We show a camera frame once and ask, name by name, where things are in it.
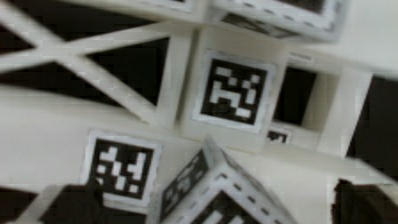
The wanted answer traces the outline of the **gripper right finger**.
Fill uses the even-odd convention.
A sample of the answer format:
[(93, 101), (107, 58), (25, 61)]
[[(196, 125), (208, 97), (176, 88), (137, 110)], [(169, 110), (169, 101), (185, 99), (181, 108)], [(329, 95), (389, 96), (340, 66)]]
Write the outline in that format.
[(332, 224), (398, 224), (398, 185), (354, 184), (334, 187)]

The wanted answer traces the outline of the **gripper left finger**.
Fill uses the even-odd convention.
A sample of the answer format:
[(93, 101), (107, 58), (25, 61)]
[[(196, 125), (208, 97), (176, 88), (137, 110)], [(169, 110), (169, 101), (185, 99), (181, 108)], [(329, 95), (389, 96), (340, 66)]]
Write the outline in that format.
[(107, 224), (100, 183), (50, 185), (16, 224)]

